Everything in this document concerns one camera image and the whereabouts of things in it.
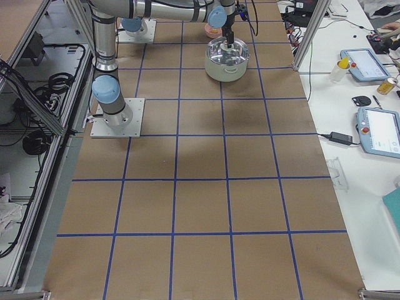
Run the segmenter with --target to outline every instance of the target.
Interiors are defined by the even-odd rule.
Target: blue tape grid line
[[[254,47],[254,52],[255,52],[255,57],[256,57],[256,62],[257,62],[257,68],[250,68],[250,69],[256,69],[259,73],[259,80],[260,80],[260,85],[261,85],[261,91],[262,91],[262,96],[263,98],[237,98],[237,99],[224,99],[223,98],[223,84],[220,83],[220,98],[216,99],[183,99],[181,98],[181,79],[182,79],[182,70],[185,69],[197,69],[197,68],[183,68],[183,46],[184,44],[205,44],[205,43],[196,43],[196,42],[190,42],[190,43],[183,43],[183,31],[184,31],[184,23],[182,21],[178,21],[177,23],[181,23],[181,42],[180,43],[154,43],[154,44],[180,44],[181,45],[181,55],[180,55],[180,68],[167,68],[167,69],[178,69],[179,70],[179,93],[178,93],[178,98],[172,98],[172,99],[146,99],[147,101],[151,100],[177,100],[178,101],[178,110],[177,110],[177,128],[176,128],[176,134],[150,134],[150,135],[145,135],[146,137],[152,137],[152,136],[173,136],[176,137],[176,152],[175,152],[175,167],[174,167],[174,178],[169,179],[169,178],[161,178],[161,179],[130,179],[126,177],[126,172],[128,168],[128,161],[129,161],[129,152],[131,148],[131,144],[133,143],[133,139],[129,138],[128,146],[127,146],[127,152],[126,152],[126,158],[125,158],[125,163],[124,163],[124,172],[122,178],[109,178],[109,179],[73,179],[72,181],[74,182],[107,182],[107,181],[121,181],[121,189],[120,189],[120,195],[119,195],[119,201],[117,205],[117,213],[116,213],[116,220],[114,224],[114,231],[109,232],[109,233],[76,233],[76,234],[58,234],[57,237],[59,238],[85,238],[85,237],[110,237],[112,238],[112,243],[111,243],[111,250],[110,250],[110,255],[109,255],[109,262],[108,262],[108,267],[107,267],[107,274],[106,274],[106,280],[104,283],[104,292],[103,292],[103,300],[106,300],[107,298],[107,292],[108,292],[108,286],[109,286],[109,278],[110,278],[110,273],[111,273],[111,268],[113,264],[113,254],[114,254],[114,248],[115,248],[115,242],[117,237],[123,237],[123,236],[170,236],[171,237],[171,260],[170,260],[170,274],[169,274],[169,300],[172,300],[173,296],[173,266],[174,266],[174,237],[175,236],[229,236],[230,237],[230,247],[231,247],[231,264],[232,264],[232,285],[234,289],[234,297],[235,300],[238,299],[238,292],[237,292],[237,287],[236,287],[236,271],[235,271],[235,262],[234,262],[234,236],[240,236],[240,235],[272,235],[272,234],[287,234],[289,237],[289,243],[291,247],[291,253],[292,253],[292,260],[294,264],[294,270],[296,273],[296,280],[297,280],[297,285],[299,289],[299,294],[300,294],[300,299],[303,300],[303,292],[301,289],[301,281],[299,278],[299,272],[298,272],[298,267],[297,267],[297,262],[296,262],[296,255],[294,252],[294,246],[293,246],[293,241],[292,241],[292,235],[293,234],[337,234],[337,233],[347,233],[346,230],[342,229],[333,229],[333,230],[310,230],[310,231],[292,231],[290,229],[290,223],[289,223],[289,217],[288,217],[288,212],[286,209],[286,203],[284,199],[284,191],[282,187],[282,180],[285,179],[329,179],[329,176],[280,176],[279,172],[279,166],[278,166],[278,159],[276,156],[276,150],[274,146],[274,136],[290,136],[290,135],[315,135],[315,132],[303,132],[303,133],[281,133],[281,134],[274,134],[272,133],[271,129],[271,124],[270,124],[270,119],[269,119],[269,113],[268,113],[268,101],[273,101],[273,100],[293,100],[293,99],[298,99],[298,100],[304,100],[305,97],[265,97],[265,91],[263,87],[263,81],[261,77],[261,71],[262,69],[289,69],[290,67],[266,67],[266,68],[260,68],[259,67],[259,62],[258,62],[258,57],[257,57],[257,51],[256,51],[256,45],[257,44],[287,44],[288,42],[255,42],[254,41],[254,36],[253,33],[251,33],[252,37],[252,42],[248,42],[248,44],[252,44]],[[141,79],[141,73],[142,70],[159,70],[159,69],[146,69],[143,68],[143,61],[144,57],[146,54],[146,47],[147,45],[144,46],[143,49],[143,54],[141,58],[141,66],[140,68],[135,68],[135,69],[123,69],[121,70],[139,70],[139,76],[137,79],[137,85],[136,85],[136,95],[138,95],[139,91],[139,84],[140,84],[140,79]],[[266,117],[267,117],[267,122],[269,126],[269,133],[267,134],[226,134],[225,132],[225,127],[224,127],[224,101],[236,101],[236,100],[262,100],[264,101],[264,106],[266,110]],[[222,132],[223,134],[220,135],[195,135],[195,134],[179,134],[179,112],[180,112],[180,102],[182,100],[188,100],[188,101],[202,101],[202,100],[217,100],[221,101],[221,111],[222,111]],[[225,168],[226,168],[226,177],[225,178],[217,178],[217,179],[209,179],[209,178],[187,178],[187,179],[179,179],[178,178],[178,146],[179,146],[179,137],[181,136],[221,136],[224,139],[224,155],[225,155]],[[272,150],[274,154],[274,162],[276,165],[276,170],[277,170],[277,176],[276,177],[244,177],[244,178],[230,178],[229,177],[229,171],[228,171],[228,151],[226,147],[226,137],[227,136],[269,136],[271,138],[271,143],[272,143]],[[282,197],[282,205],[284,206],[284,215],[286,219],[286,231],[263,231],[263,232],[234,232],[233,227],[232,227],[232,214],[231,214],[231,200],[230,200],[230,192],[229,192],[229,182],[234,181],[234,180],[268,180],[268,179],[275,179],[278,180],[279,182],[279,188],[281,192],[281,197]],[[121,204],[122,204],[122,199],[123,199],[123,192],[124,192],[124,184],[126,181],[173,181],[174,182],[174,192],[173,192],[173,205],[172,205],[172,228],[171,232],[118,232],[118,221],[119,221],[119,213],[121,210]],[[229,217],[229,232],[175,232],[175,214],[176,214],[176,186],[179,181],[225,181],[226,182],[226,191],[227,191],[227,205],[228,205],[228,217]]]
[[[226,146],[226,132],[225,132],[225,114],[224,114],[224,98],[223,98],[223,84],[219,83],[219,92],[221,95],[221,114],[222,114],[222,133],[224,136],[224,163],[225,163],[225,182],[226,182],[226,195],[227,195],[227,212],[229,221],[229,243],[231,247],[231,264],[232,264],[232,285],[233,295],[235,300],[238,300],[238,289],[236,286],[236,269],[235,269],[235,254],[234,254],[234,241],[232,228],[232,210],[231,210],[231,196],[229,189],[229,171],[228,171],[228,150]]]
[[[145,55],[145,53],[146,53],[146,47],[147,47],[147,44],[145,44],[145,45],[144,45],[144,48],[143,48],[141,66],[143,66],[144,55]],[[141,70],[139,71],[139,76],[137,77],[135,98],[138,96],[140,78],[141,78]],[[129,138],[129,141],[128,141],[127,149],[126,149],[125,163],[124,163],[124,172],[123,172],[123,174],[122,174],[121,190],[120,190],[120,192],[119,192],[119,199],[118,199],[116,220],[115,220],[115,225],[114,225],[114,233],[113,233],[113,235],[112,235],[111,250],[110,250],[109,261],[108,261],[108,266],[107,266],[106,281],[105,281],[105,283],[104,283],[104,292],[103,292],[103,295],[102,295],[102,300],[106,300],[106,298],[107,298],[107,292],[108,292],[108,286],[109,286],[109,278],[110,278],[110,273],[111,273],[111,267],[112,267],[112,265],[113,265],[113,256],[114,256],[115,240],[116,240],[116,237],[117,237],[116,234],[117,234],[117,231],[118,231],[119,213],[120,213],[120,211],[121,211],[121,204],[122,204],[123,194],[124,194],[124,186],[125,186],[126,171],[127,171],[127,169],[128,169],[129,153],[130,153],[130,151],[131,151],[131,144],[132,144],[132,142],[133,142],[133,139],[130,137],[130,138]]]
[[[230,177],[228,180],[273,180],[273,179],[330,179],[330,176],[272,176],[272,177]],[[104,181],[225,181],[226,178],[89,178],[73,179],[75,183]]]
[[[118,236],[268,236],[279,234],[337,234],[345,229],[295,231],[238,231],[238,232],[116,232],[116,233],[60,233],[58,238],[118,237]]]
[[[173,298],[173,277],[174,277],[174,247],[175,247],[175,215],[176,215],[176,186],[178,181],[178,149],[179,149],[179,117],[181,108],[181,84],[182,84],[182,60],[183,60],[183,22],[181,22],[181,53],[179,58],[179,91],[177,99],[177,119],[176,119],[176,144],[175,144],[175,166],[174,166],[174,196],[172,202],[172,236],[171,236],[171,258],[169,263],[169,291],[168,299]]]
[[[254,42],[253,32],[251,32],[251,38],[252,38],[252,40]],[[257,55],[257,47],[256,47],[255,44],[253,44],[253,47],[254,47],[254,56],[256,58],[257,66],[259,66],[258,55]],[[261,85],[262,96],[265,97],[263,78],[261,76],[261,71],[260,70],[258,70],[258,75],[259,75],[259,80],[260,80],[260,85]],[[284,209],[284,215],[285,215],[286,227],[287,227],[287,236],[289,238],[289,243],[290,243],[290,248],[291,248],[293,267],[294,267],[294,272],[295,272],[296,281],[297,281],[297,288],[299,289],[300,300],[303,300],[304,299],[303,290],[302,290],[302,287],[301,287],[301,280],[300,280],[298,265],[297,265],[297,261],[296,261],[296,253],[294,252],[294,245],[293,245],[292,234],[291,234],[291,230],[290,230],[288,210],[287,210],[287,207],[286,207],[284,191],[283,191],[283,186],[282,186],[282,180],[281,180],[281,175],[280,175],[279,166],[278,166],[278,157],[277,157],[277,154],[276,154],[274,136],[272,135],[271,120],[270,120],[269,111],[268,111],[268,104],[267,104],[266,101],[264,101],[264,106],[265,106],[265,110],[266,110],[266,117],[267,117],[269,133],[271,133],[272,153],[274,155],[276,172],[277,172],[277,176],[278,176],[277,180],[278,180],[278,183],[279,183],[279,189],[280,189],[281,197],[282,197],[282,205],[283,205],[283,209]]]

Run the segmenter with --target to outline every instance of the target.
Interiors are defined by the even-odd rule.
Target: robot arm
[[[95,80],[92,92],[99,102],[105,122],[112,127],[125,126],[133,118],[118,81],[115,50],[116,17],[133,19],[163,18],[208,22],[221,28],[228,47],[233,43],[231,26],[237,15],[236,0],[87,0],[92,9],[93,39],[96,48]]]
[[[235,0],[89,0],[94,23],[96,69],[112,72],[118,68],[115,60],[116,17],[132,19],[163,18],[191,22],[214,22],[221,28],[228,44],[233,43],[231,26],[236,15]]]

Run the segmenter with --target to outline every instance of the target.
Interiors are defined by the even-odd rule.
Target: orange object
[[[223,35],[221,28],[212,28],[209,24],[205,25],[204,30],[206,31],[206,35],[211,39],[216,39]]]

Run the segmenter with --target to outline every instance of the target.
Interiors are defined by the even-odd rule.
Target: metal mounting plate
[[[120,44],[149,44],[154,42],[154,35],[156,34],[156,20],[144,20],[147,25],[147,33],[137,36],[128,36],[125,31],[118,33]]]
[[[107,125],[102,117],[94,119],[91,137],[92,138],[138,138],[142,128],[144,111],[144,98],[125,98],[126,104],[132,109],[132,121],[122,128],[113,128]],[[102,114],[100,105],[96,114]]]

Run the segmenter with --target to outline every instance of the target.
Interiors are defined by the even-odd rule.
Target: clear plastic object
[[[340,165],[339,158],[326,160],[327,168],[329,174],[331,175],[333,187],[335,189],[340,189],[342,191],[347,191],[349,189],[348,182],[344,176],[342,166]]]

